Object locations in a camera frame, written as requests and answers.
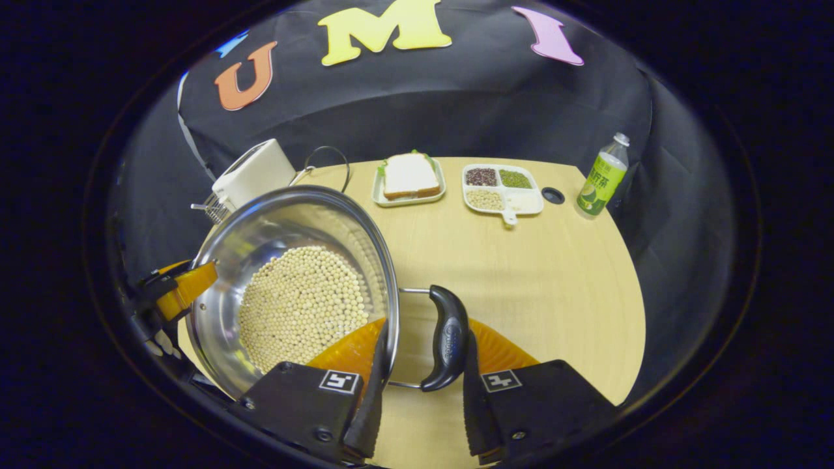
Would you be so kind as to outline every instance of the wooden table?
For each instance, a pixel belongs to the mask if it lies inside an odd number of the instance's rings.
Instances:
[[[443,198],[389,208],[370,198],[379,162],[350,165],[345,193],[379,226],[399,286],[448,288],[471,318],[539,361],[567,361],[613,404],[623,402],[643,358],[643,299],[634,265],[608,211],[588,220],[575,208],[573,198],[585,182],[580,171],[512,159],[437,160],[446,178]],[[472,163],[524,167],[541,188],[558,189],[566,201],[545,201],[540,214],[520,215],[518,224],[508,229],[500,215],[466,207],[461,170]],[[316,169],[299,183],[341,189],[344,166]],[[437,311],[427,295],[401,295],[399,302],[402,326],[392,379],[419,382],[432,368]],[[179,343],[195,358],[190,340]],[[373,462],[396,469],[478,466],[466,442],[462,380],[429,393],[388,386]]]

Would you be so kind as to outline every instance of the bread slice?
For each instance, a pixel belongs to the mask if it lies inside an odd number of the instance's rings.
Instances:
[[[396,154],[385,160],[383,195],[388,200],[402,197],[431,197],[440,193],[435,164],[422,153]]]

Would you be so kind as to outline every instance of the green tea bottle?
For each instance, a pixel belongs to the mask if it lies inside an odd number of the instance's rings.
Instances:
[[[594,167],[590,169],[585,185],[576,196],[576,206],[582,214],[596,217],[611,200],[628,169],[626,148],[628,137],[617,133],[614,141],[602,147],[597,154]]]

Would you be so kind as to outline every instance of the white sectioned tray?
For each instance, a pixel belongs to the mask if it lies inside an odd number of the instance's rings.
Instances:
[[[440,182],[440,193],[430,197],[400,197],[399,199],[388,200],[385,198],[383,192],[385,191],[385,178],[377,172],[374,177],[374,187],[370,191],[370,198],[382,207],[396,207],[397,205],[413,205],[425,204],[426,202],[434,202],[443,197],[446,193],[446,179],[443,177],[443,168],[440,167],[440,161],[433,159],[435,162],[435,175],[438,182]]]
[[[466,183],[466,172],[470,169],[494,170],[495,181],[498,183],[498,185],[468,185]],[[516,173],[522,173],[527,178],[527,180],[530,181],[530,185],[533,186],[533,188],[522,189],[517,187],[504,186],[501,183],[500,176],[500,171],[502,169],[506,169],[507,171],[515,171]],[[518,166],[509,166],[508,164],[467,164],[464,167],[464,170],[460,178],[462,184],[461,187],[463,187],[464,202],[466,203],[467,207],[476,212],[482,212],[485,214],[501,214],[501,216],[504,217],[504,222],[509,225],[515,225],[519,222],[518,218],[516,217],[517,214],[538,214],[545,207],[545,200],[541,197],[539,185],[535,183],[535,178],[533,178],[533,174],[530,174],[530,171],[524,168],[520,168]],[[472,204],[470,204],[469,200],[466,198],[466,195],[472,190],[486,190],[489,192],[496,192],[497,194],[500,194],[501,201],[504,203],[504,209],[477,209],[476,207],[472,206]]]

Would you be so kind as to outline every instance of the red bean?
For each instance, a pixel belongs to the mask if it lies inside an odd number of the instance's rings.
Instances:
[[[489,168],[477,168],[466,171],[467,185],[498,185],[498,179],[495,177],[495,170]]]

